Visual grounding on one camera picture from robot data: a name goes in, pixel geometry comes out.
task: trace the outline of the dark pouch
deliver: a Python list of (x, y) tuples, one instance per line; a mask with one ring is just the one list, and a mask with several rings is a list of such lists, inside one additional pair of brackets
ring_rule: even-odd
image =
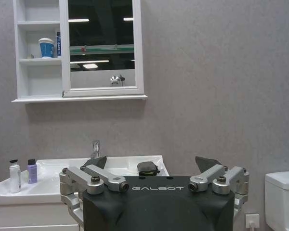
[(141, 162), (137, 165), (139, 176), (156, 176), (159, 173), (158, 167), (152, 162)]

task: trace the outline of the wall cabinet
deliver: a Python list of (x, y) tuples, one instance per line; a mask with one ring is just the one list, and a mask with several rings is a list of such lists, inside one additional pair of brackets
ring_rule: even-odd
[[(13, 0), (13, 7), (17, 76), (13, 102), (147, 98), (140, 0)], [(53, 58), (42, 58), (40, 38), (55, 41)]]

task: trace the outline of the toilet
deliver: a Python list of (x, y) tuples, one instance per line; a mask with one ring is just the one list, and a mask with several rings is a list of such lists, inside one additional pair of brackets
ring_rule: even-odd
[(289, 231), (289, 172), (265, 175), (265, 220), (274, 231)]

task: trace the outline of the lotion bottle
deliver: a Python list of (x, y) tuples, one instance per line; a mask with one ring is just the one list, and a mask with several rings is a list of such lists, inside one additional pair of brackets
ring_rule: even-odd
[(28, 176), (28, 184), (34, 184), (38, 182), (38, 172), (37, 172), (37, 165), (35, 159), (28, 160), (28, 167), (27, 167), (29, 176)]
[(11, 193), (18, 193), (21, 190), (20, 180), (20, 166), (17, 163), (18, 160), (11, 160), (10, 166), (10, 188)]

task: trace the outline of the white sink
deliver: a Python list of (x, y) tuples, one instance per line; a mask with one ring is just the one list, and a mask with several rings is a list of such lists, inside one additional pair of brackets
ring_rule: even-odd
[[(0, 205), (59, 203), (59, 173), (65, 167), (82, 166), (88, 158), (38, 160), (38, 182), (27, 184), (27, 172), (21, 173), (22, 189), (18, 193), (10, 193), (9, 179), (0, 182)], [(105, 170), (120, 176), (138, 176), (137, 165), (140, 162), (152, 161), (158, 166), (158, 176), (168, 176), (161, 155), (107, 157)]]

